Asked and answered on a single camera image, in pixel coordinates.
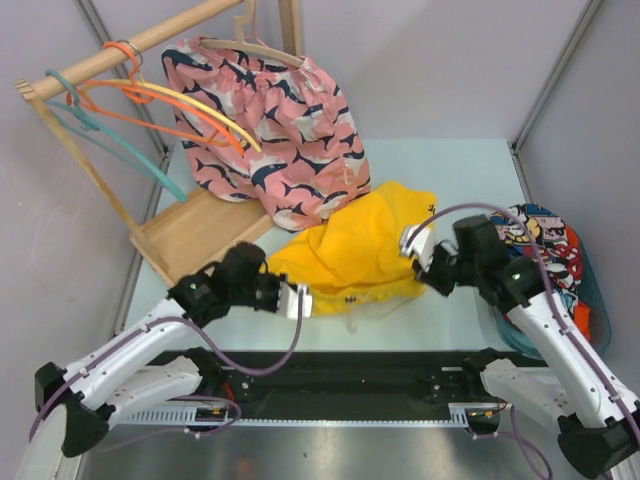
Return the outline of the yellow shorts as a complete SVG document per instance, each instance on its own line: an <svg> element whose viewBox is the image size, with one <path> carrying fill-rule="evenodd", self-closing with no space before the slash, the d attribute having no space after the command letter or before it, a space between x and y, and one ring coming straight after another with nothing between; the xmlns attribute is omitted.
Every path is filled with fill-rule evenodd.
<svg viewBox="0 0 640 480"><path fill-rule="evenodd" d="M437 196L389 181L295 236L269 257L274 273L310 287L314 317L349 315L367 304L422 296L411 261L400 254L407 226L436 213Z"/></svg>

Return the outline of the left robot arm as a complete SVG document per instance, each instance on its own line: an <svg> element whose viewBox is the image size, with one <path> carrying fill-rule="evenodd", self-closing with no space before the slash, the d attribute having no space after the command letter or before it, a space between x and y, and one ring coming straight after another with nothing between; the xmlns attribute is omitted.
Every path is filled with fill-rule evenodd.
<svg viewBox="0 0 640 480"><path fill-rule="evenodd" d="M65 414L61 452L74 458L96 447L123 419L166 401L214 400L229 409L233 396L224 372L248 376L281 368L289 353L263 369L239 365L205 334L234 307L302 321L312 306L309 289L270 271L265 252L240 242L172 286L138 323L84 358L60 367L48 362L35 375L38 431L57 408Z"/></svg>

